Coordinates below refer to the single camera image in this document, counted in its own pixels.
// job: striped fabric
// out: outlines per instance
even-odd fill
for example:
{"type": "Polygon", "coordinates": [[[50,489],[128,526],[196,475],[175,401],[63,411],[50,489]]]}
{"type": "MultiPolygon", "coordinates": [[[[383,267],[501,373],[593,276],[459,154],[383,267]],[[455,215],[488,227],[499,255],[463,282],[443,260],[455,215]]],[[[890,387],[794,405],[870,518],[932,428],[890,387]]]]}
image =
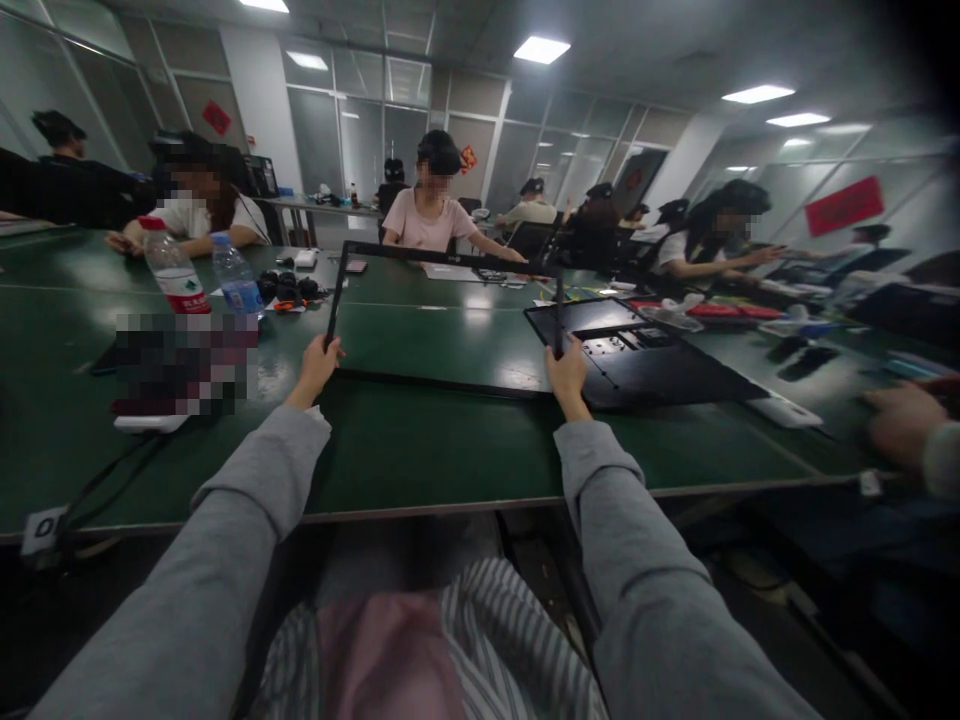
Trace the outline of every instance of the striped fabric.
{"type": "MultiPolygon", "coordinates": [[[[607,717],[590,670],[508,561],[465,569],[441,592],[440,618],[468,719],[607,717]]],[[[319,658],[317,613],[301,604],[271,644],[250,717],[319,717],[319,658]]]]}

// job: red decoration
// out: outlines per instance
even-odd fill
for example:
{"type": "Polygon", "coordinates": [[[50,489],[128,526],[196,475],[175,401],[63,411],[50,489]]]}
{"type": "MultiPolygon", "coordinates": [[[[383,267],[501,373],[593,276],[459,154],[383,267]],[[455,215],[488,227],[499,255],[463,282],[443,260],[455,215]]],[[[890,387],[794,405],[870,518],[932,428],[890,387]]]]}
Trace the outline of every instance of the red decoration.
{"type": "Polygon", "coordinates": [[[230,123],[232,122],[230,116],[213,100],[208,102],[207,106],[203,109],[203,119],[210,123],[210,127],[212,127],[220,137],[226,134],[227,128],[230,127],[230,123]]]}
{"type": "Polygon", "coordinates": [[[871,175],[866,180],[810,203],[803,211],[807,214],[810,237],[820,237],[880,215],[883,213],[880,180],[876,175],[871,175]]]}
{"type": "Polygon", "coordinates": [[[476,164],[477,156],[474,154],[473,148],[470,145],[467,145],[463,150],[460,151],[460,174],[466,175],[467,171],[476,164]]]}
{"type": "Polygon", "coordinates": [[[643,169],[637,168],[630,175],[627,176],[627,192],[632,192],[636,188],[640,187],[640,183],[643,182],[643,169]]]}

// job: water bottle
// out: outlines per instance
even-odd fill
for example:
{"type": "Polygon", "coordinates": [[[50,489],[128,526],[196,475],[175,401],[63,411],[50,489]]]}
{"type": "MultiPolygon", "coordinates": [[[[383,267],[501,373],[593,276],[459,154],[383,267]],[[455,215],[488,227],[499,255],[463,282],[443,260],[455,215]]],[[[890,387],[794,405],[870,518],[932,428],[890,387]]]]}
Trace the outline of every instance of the water bottle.
{"type": "Polygon", "coordinates": [[[227,305],[238,315],[263,318],[263,298],[253,271],[225,232],[213,233],[213,271],[227,305]]]}
{"type": "Polygon", "coordinates": [[[144,216],[139,222],[147,231],[143,239],[143,256],[173,311],[181,315],[209,313],[210,303],[203,294],[197,271],[180,243],[170,237],[163,220],[144,216]]]}

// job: pink fabric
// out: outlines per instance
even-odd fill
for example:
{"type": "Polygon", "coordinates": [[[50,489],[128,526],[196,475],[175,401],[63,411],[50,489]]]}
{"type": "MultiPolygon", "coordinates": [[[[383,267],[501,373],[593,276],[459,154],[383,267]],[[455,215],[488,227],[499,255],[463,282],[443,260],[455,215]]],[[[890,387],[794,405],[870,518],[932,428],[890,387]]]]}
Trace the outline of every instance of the pink fabric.
{"type": "Polygon", "coordinates": [[[461,720],[436,593],[381,593],[319,613],[322,717],[461,720]]]}
{"type": "Polygon", "coordinates": [[[401,190],[387,213],[383,226],[400,236],[404,247],[443,251],[450,238],[467,238],[477,226],[456,200],[444,198],[443,211],[436,220],[428,220],[417,212],[413,188],[401,190]]]}

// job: pink shirt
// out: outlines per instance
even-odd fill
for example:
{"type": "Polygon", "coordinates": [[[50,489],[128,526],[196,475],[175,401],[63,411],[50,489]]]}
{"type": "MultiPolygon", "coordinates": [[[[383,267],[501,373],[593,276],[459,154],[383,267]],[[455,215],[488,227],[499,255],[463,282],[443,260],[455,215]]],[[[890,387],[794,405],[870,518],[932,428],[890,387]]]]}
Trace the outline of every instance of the pink shirt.
{"type": "Polygon", "coordinates": [[[420,215],[414,202],[413,188],[400,191],[383,221],[383,227],[397,233],[404,247],[438,252],[447,249],[450,238],[467,238],[477,231],[477,226],[463,205],[450,198],[443,199],[443,211],[436,220],[428,220],[420,215]]]}

